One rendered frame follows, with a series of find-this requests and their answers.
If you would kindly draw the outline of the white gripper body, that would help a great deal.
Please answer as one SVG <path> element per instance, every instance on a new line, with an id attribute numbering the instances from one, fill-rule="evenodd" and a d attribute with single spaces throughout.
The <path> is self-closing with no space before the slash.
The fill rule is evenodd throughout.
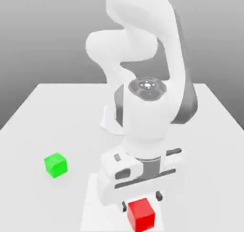
<path id="1" fill-rule="evenodd" d="M 127 182 L 111 181 L 100 169 L 97 174 L 97 192 L 100 203 L 104 206 L 120 203 L 148 193 L 165 191 L 176 182 L 183 169 L 183 156 L 167 156 L 165 170 L 158 176 L 147 179 L 135 179 Z"/>

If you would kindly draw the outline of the small red cube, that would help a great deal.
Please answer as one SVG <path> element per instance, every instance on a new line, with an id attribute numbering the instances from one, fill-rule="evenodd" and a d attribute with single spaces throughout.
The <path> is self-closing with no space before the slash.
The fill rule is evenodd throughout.
<path id="1" fill-rule="evenodd" d="M 147 198 L 128 203 L 127 217 L 134 232 L 152 229 L 155 224 L 155 212 Z"/>

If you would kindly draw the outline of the small green cube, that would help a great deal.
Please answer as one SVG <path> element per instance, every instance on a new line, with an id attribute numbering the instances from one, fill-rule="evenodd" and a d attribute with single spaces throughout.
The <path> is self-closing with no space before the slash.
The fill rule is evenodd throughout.
<path id="1" fill-rule="evenodd" d="M 52 178 L 57 178 L 68 171 L 67 160 L 56 152 L 44 158 L 45 169 Z"/>

